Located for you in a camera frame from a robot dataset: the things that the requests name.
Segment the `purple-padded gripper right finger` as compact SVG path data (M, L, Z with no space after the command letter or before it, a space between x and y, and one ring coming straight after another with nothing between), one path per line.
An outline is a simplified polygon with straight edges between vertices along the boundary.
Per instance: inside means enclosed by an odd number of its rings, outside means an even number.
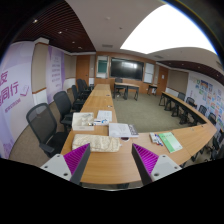
M150 184L181 170L181 167L169 156L165 154L157 155L135 143L132 144L132 156L143 185Z

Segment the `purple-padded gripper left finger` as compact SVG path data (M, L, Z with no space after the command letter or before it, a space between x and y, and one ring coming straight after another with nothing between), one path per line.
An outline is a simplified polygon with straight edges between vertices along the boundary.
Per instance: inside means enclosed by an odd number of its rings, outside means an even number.
M56 154L48 162L42 165L41 168L79 185L89 156L90 144L85 144L72 150L66 155Z

